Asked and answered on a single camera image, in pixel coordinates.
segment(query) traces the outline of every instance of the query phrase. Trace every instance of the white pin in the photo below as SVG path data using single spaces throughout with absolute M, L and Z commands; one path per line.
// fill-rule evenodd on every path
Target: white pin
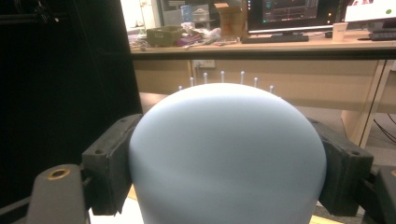
M 259 82 L 259 79 L 257 77 L 254 77 L 254 87 L 257 88 L 257 83 Z
M 244 84 L 244 78 L 245 78 L 245 71 L 241 72 L 241 85 Z
M 204 83 L 207 84 L 207 73 L 204 73 Z
M 190 87 L 193 87 L 193 86 L 194 86 L 194 78 L 190 77 Z
M 220 74 L 221 74 L 221 83 L 224 83 L 224 71 L 221 71 Z

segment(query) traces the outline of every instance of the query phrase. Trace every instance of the monitor screen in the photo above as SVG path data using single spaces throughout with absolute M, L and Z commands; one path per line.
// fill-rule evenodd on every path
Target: monitor screen
M 395 0 L 353 0 L 346 7 L 345 21 L 347 22 L 395 20 Z
M 331 29 L 340 19 L 339 0 L 247 0 L 249 35 Z

